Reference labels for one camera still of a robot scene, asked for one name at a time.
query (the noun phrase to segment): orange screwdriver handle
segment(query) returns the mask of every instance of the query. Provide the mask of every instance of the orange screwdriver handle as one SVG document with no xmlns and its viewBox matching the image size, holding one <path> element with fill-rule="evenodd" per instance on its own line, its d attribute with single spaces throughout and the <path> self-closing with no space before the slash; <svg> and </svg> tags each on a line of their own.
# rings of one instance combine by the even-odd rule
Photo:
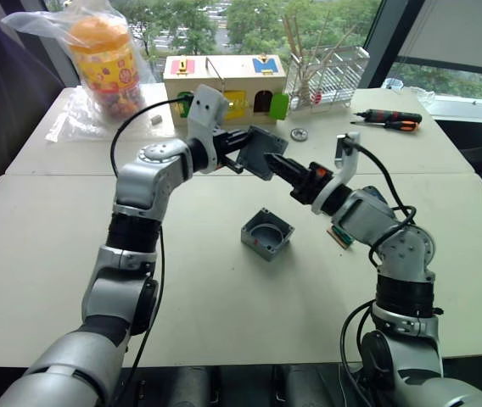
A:
<svg viewBox="0 0 482 407">
<path fill-rule="evenodd" d="M 384 123 L 384 128 L 401 131 L 415 131 L 418 129 L 418 123 L 416 121 L 387 121 Z"/>
</svg>

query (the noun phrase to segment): white table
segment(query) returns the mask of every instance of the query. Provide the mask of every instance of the white table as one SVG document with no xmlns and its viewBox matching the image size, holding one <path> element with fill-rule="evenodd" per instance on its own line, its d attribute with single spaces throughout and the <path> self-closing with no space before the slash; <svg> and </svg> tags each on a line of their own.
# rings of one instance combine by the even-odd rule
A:
<svg viewBox="0 0 482 407">
<path fill-rule="evenodd" d="M 394 179 L 437 243 L 431 270 L 435 305 L 445 310 L 443 355 L 482 354 L 481 180 L 474 174 Z M 0 179 L 1 366 L 29 365 L 80 325 L 114 185 L 112 176 Z M 381 175 L 356 176 L 350 185 L 374 185 L 391 202 Z M 241 226 L 262 206 L 296 228 L 271 263 L 239 241 Z M 180 186 L 164 224 L 164 302 L 140 365 L 338 361 L 343 320 L 374 295 L 377 275 L 368 248 L 355 243 L 344 251 L 325 232 L 328 222 L 290 198 L 289 185 L 277 177 L 199 176 Z M 347 350 L 355 360 L 352 333 Z M 132 340 L 125 365 L 140 339 Z"/>
<path fill-rule="evenodd" d="M 49 132 L 64 106 L 74 92 L 64 89 L 58 99 L 37 126 L 17 158 L 7 169 L 9 175 L 111 175 L 109 164 L 109 143 L 114 134 L 111 130 L 109 140 L 91 142 L 48 142 L 45 135 Z M 151 86 L 153 96 L 150 102 L 166 99 L 163 84 Z M 375 126 L 351 125 L 350 121 L 360 120 L 352 113 L 366 109 L 395 109 L 420 113 L 423 122 L 419 131 L 408 133 L 385 130 Z M 165 125 L 159 127 L 159 134 L 185 137 L 186 129 L 175 129 L 171 123 L 168 107 L 149 112 L 147 118 L 161 114 Z M 306 142 L 295 142 L 289 134 L 295 127 L 309 131 Z M 446 134 L 439 128 L 428 112 L 410 92 L 395 92 L 387 89 L 357 90 L 349 109 L 334 108 L 331 112 L 311 114 L 294 112 L 276 126 L 266 126 L 276 135 L 289 141 L 285 155 L 308 165 L 317 161 L 333 167 L 335 136 L 346 131 L 360 131 L 361 142 L 377 154 L 391 173 L 467 173 L 473 169 L 457 151 Z M 119 165 L 135 158 L 139 148 L 148 139 L 122 140 L 116 149 Z M 379 171 L 365 157 L 360 158 L 359 174 L 378 174 Z M 229 175 L 231 171 L 222 169 L 214 175 Z"/>
</svg>

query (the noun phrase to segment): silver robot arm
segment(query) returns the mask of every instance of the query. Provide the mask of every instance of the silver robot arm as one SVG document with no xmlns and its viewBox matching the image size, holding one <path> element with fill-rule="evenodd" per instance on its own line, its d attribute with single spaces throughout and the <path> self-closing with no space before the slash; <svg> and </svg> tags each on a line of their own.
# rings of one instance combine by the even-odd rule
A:
<svg viewBox="0 0 482 407">
<path fill-rule="evenodd" d="M 316 214 L 330 215 L 381 260 L 371 310 L 377 329 L 361 341 L 364 374 L 378 394 L 399 407 L 482 407 L 481 391 L 443 377 L 437 319 L 442 311 L 433 307 L 435 276 L 428 270 L 432 237 L 399 221 L 383 199 L 346 186 L 356 173 L 359 136 L 338 136 L 335 175 L 317 163 L 307 169 L 277 154 L 267 154 L 266 160 L 294 187 L 293 198 Z"/>
<path fill-rule="evenodd" d="M 0 407 L 110 402 L 130 336 L 145 332 L 154 312 L 155 248 L 170 194 L 195 171 L 225 164 L 221 156 L 231 148 L 217 152 L 214 134 L 227 108 L 218 91 L 201 86 L 190 108 L 187 141 L 151 144 L 120 170 L 107 241 L 82 301 L 81 327 L 47 349 L 0 398 Z"/>
</svg>

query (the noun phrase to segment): square metal part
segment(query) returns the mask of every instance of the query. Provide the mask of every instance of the square metal part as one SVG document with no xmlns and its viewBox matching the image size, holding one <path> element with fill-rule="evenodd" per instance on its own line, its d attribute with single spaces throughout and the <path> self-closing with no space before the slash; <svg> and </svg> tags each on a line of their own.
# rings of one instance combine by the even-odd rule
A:
<svg viewBox="0 0 482 407">
<path fill-rule="evenodd" d="M 270 261 L 283 249 L 293 231 L 293 226 L 262 208 L 241 228 L 241 242 Z"/>
</svg>

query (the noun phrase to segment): metal plate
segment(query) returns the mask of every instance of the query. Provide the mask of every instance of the metal plate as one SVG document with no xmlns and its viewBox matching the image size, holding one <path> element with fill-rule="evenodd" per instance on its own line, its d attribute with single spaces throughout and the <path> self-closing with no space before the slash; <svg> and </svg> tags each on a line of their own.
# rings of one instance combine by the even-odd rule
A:
<svg viewBox="0 0 482 407">
<path fill-rule="evenodd" d="M 289 142 L 257 125 L 250 126 L 248 133 L 252 136 L 250 143 L 239 150 L 236 161 L 255 176 L 269 181 L 273 177 L 273 171 L 269 169 L 264 154 L 283 154 Z"/>
<path fill-rule="evenodd" d="M 292 137 L 292 139 L 296 142 L 304 142 L 308 136 L 309 133 L 307 132 L 307 130 L 300 127 L 296 127 L 290 132 L 290 137 Z"/>
</svg>

